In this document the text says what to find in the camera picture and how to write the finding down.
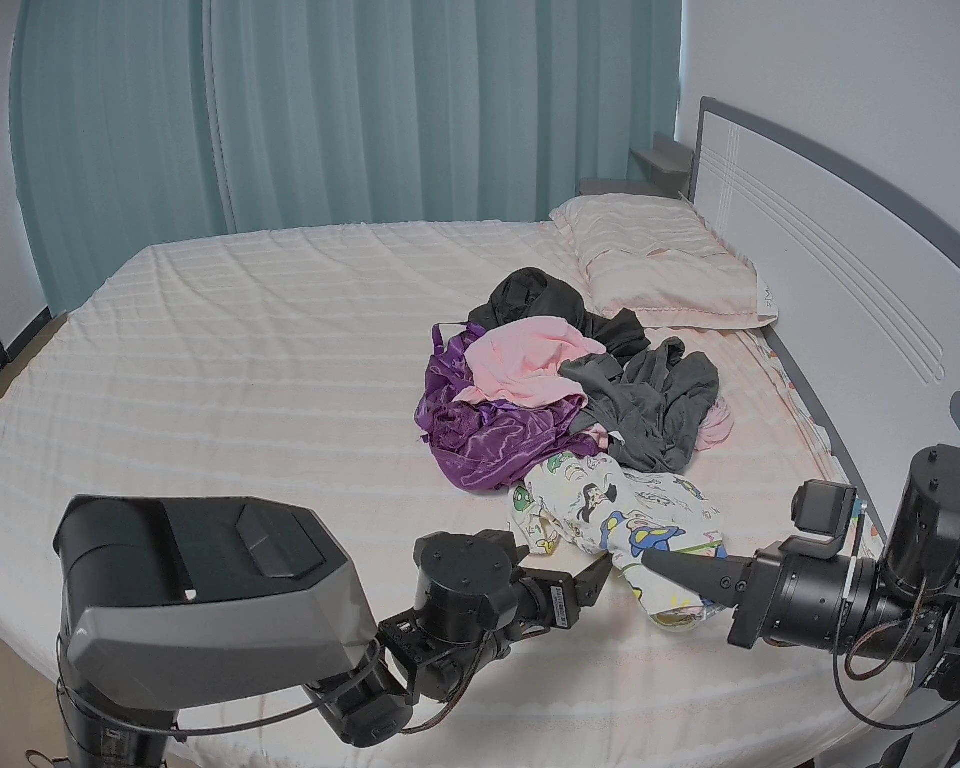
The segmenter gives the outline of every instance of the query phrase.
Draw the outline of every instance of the black garment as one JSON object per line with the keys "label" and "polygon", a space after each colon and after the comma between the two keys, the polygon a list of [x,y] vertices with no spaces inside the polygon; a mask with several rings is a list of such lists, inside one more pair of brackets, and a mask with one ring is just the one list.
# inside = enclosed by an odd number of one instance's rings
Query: black garment
{"label": "black garment", "polygon": [[599,423],[611,436],[610,455],[641,472],[679,472],[693,457],[697,432],[720,391],[716,366],[702,352],[684,357],[676,336],[646,349],[622,368],[608,354],[589,354],[560,366],[580,382],[587,406],[570,425],[580,432]]}
{"label": "black garment", "polygon": [[621,365],[650,346],[636,314],[621,309],[612,320],[587,312],[577,290],[542,270],[525,267],[508,276],[490,295],[490,301],[478,306],[469,319],[493,330],[523,318],[563,318],[588,339],[607,348]]}

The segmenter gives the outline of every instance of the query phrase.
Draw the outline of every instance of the striped bed sheet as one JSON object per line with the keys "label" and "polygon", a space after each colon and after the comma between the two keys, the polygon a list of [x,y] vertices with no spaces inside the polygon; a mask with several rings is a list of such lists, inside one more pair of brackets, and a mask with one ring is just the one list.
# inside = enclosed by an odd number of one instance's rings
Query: striped bed sheet
{"label": "striped bed sheet", "polygon": [[[504,493],[454,489],[413,423],[430,328],[463,320],[525,266],[567,280],[589,306],[550,223],[293,229],[139,254],[0,400],[0,637],[56,677],[51,540],[78,493],[252,495],[313,509],[355,560],[374,615],[408,608],[417,537],[507,525]],[[729,551],[752,554],[789,533],[803,480],[840,470],[761,336],[678,333],[717,364],[736,417],[728,441],[687,474],[725,512]],[[549,559],[559,569],[586,561],[566,545]],[[790,768],[856,730],[826,654],[732,648],[729,627],[724,614],[664,633],[612,579],[572,632],[516,646],[432,732],[356,751],[304,716],[172,748],[205,768]],[[852,696],[883,716],[909,682],[894,666]],[[238,722],[305,701],[281,691],[180,722]],[[415,720],[435,710],[424,703]]]}

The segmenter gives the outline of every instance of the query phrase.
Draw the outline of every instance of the purple satin garment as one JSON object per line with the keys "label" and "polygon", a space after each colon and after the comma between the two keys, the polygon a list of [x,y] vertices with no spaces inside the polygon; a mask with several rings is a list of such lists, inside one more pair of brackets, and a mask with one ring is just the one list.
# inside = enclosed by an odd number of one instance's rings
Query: purple satin garment
{"label": "purple satin garment", "polygon": [[453,485],[464,491],[492,491],[522,480],[562,451],[581,457],[600,452],[589,435],[567,434],[581,409],[576,397],[543,408],[520,408],[505,400],[475,406],[453,402],[473,384],[465,353],[485,333],[476,323],[465,325],[467,330],[450,339],[446,350],[440,326],[434,325],[434,354],[415,415],[426,432],[423,440]]}

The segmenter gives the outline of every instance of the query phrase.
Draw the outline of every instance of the gray headboard frame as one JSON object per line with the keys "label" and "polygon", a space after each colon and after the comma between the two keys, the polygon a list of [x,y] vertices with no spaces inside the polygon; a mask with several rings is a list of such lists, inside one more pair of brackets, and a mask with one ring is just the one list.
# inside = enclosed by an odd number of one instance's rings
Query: gray headboard frame
{"label": "gray headboard frame", "polygon": [[[704,116],[707,112],[724,118],[748,131],[764,136],[845,181],[902,220],[960,268],[960,232],[952,228],[929,208],[910,197],[901,189],[898,189],[889,181],[882,179],[874,172],[838,154],[829,147],[825,147],[823,144],[777,125],[770,120],[753,115],[743,109],[731,107],[728,104],[709,97],[704,97],[700,103],[696,160],[693,165],[693,176],[690,182],[690,200],[692,202],[696,200],[697,178],[700,170],[704,133]],[[868,502],[871,521],[876,525],[883,539],[886,540],[886,532],[883,529],[883,524],[880,521],[876,506],[870,497],[869,490],[865,487],[863,478],[857,470],[856,464],[844,445],[843,439],[834,426],[833,421],[830,419],[827,410],[816,396],[816,393],[806,380],[796,361],[790,355],[785,344],[777,336],[776,331],[768,326],[764,328],[764,334],[770,347],[780,357],[784,369],[797,388],[798,394],[810,410],[811,416],[818,424],[827,430],[833,454],[839,460],[851,482],[858,487],[861,496]],[[950,405],[951,415],[953,419],[957,421],[957,426],[960,427],[960,392],[953,396]]]}

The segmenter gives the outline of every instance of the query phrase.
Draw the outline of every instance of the cartoon print shirt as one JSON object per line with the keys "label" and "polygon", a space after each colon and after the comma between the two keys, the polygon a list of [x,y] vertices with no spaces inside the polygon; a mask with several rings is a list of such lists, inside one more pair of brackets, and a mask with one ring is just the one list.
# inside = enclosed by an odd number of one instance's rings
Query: cartoon print shirt
{"label": "cartoon print shirt", "polygon": [[640,605],[668,629],[689,629],[719,610],[640,563],[645,549],[726,557],[722,517],[685,478],[622,468],[606,454],[560,453],[537,465],[511,494],[514,522],[532,554],[560,537],[589,554],[613,554]]}

